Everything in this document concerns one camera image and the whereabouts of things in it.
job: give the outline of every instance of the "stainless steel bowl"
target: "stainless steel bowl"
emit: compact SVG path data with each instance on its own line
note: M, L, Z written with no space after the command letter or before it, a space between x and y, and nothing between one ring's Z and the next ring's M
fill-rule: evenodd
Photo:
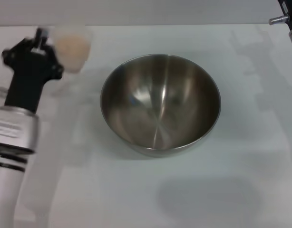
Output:
M147 55L116 68L101 93L109 127L139 152L163 157L203 138L215 125L219 90L197 64Z

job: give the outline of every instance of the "translucent cup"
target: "translucent cup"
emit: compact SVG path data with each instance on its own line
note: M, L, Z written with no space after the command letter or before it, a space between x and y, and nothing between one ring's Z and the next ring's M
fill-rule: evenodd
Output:
M65 71L78 73L88 59L92 31L84 25L59 25L50 34L56 56Z

